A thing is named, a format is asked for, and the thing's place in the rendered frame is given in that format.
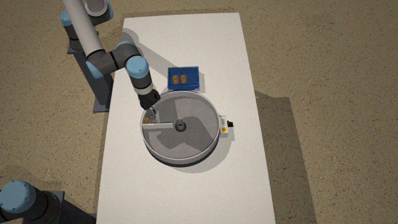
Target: brown floor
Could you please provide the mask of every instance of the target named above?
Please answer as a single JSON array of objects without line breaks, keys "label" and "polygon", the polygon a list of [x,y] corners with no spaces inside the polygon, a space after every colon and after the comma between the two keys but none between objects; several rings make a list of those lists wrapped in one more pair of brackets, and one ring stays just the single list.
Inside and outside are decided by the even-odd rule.
[{"label": "brown floor", "polygon": [[[123,19],[239,12],[277,223],[398,223],[397,1],[111,1]],[[107,114],[67,55],[61,1],[0,7],[0,187],[96,213]],[[20,220],[9,223],[20,223]]]}]

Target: center knob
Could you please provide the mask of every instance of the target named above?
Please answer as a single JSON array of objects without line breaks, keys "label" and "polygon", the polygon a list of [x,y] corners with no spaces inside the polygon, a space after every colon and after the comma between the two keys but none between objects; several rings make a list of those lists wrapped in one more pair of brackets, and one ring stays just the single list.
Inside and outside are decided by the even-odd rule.
[{"label": "center knob", "polygon": [[185,122],[181,119],[177,120],[177,122],[175,123],[175,129],[179,132],[185,131],[186,130]]}]

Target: speckled floor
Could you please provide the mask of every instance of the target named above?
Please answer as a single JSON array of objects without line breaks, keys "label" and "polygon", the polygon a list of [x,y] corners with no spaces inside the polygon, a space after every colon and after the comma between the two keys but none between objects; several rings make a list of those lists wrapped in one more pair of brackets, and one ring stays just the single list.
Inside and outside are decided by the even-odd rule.
[{"label": "speckled floor", "polygon": [[[397,1],[111,1],[123,19],[239,12],[277,223],[398,223]],[[107,114],[67,55],[62,1],[0,7],[0,186],[96,213]],[[8,223],[21,223],[21,220]]]}]

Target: brown cork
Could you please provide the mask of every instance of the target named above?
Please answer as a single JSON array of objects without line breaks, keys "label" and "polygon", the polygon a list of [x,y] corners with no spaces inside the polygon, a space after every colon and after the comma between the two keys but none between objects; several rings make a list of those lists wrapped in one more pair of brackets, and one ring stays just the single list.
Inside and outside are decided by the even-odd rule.
[{"label": "brown cork", "polygon": [[142,121],[143,124],[150,124],[151,120],[149,120],[149,118],[144,118],[144,120]]},{"label": "brown cork", "polygon": [[173,79],[174,84],[177,84],[179,82],[178,75],[173,75],[173,77],[171,78]]},{"label": "brown cork", "polygon": [[181,83],[186,83],[186,75],[182,74],[180,76],[180,79],[181,79]]}]

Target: blue joint cap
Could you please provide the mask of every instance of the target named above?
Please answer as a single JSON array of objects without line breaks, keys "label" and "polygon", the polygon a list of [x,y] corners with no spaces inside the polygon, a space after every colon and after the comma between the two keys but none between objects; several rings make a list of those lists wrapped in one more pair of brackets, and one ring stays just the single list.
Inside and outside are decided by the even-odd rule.
[{"label": "blue joint cap", "polygon": [[35,188],[25,181],[10,181],[0,192],[0,207],[8,213],[28,210],[36,200]]},{"label": "blue joint cap", "polygon": [[89,67],[89,70],[95,79],[104,77],[102,73],[95,66],[93,66],[91,62],[86,61],[86,65],[87,67]]},{"label": "blue joint cap", "polygon": [[67,27],[69,25],[72,25],[71,18],[69,18],[68,12],[66,9],[64,9],[61,13],[61,23],[63,26]]},{"label": "blue joint cap", "polygon": [[136,55],[127,60],[126,70],[131,77],[141,79],[148,74],[149,65],[145,58]]},{"label": "blue joint cap", "polygon": [[135,44],[134,44],[133,42],[128,41],[128,40],[125,40],[125,41],[120,42],[120,43],[116,46],[116,48],[119,47],[119,46],[122,45],[122,44],[125,44],[125,43],[132,44],[132,45],[135,46]]},{"label": "blue joint cap", "polygon": [[108,7],[109,7],[109,11],[110,11],[110,17],[109,17],[109,20],[111,20],[111,19],[113,18],[113,10],[112,10],[112,7],[110,6],[110,3],[109,3],[109,1],[108,1],[108,0],[106,0],[106,2],[108,3]]}]

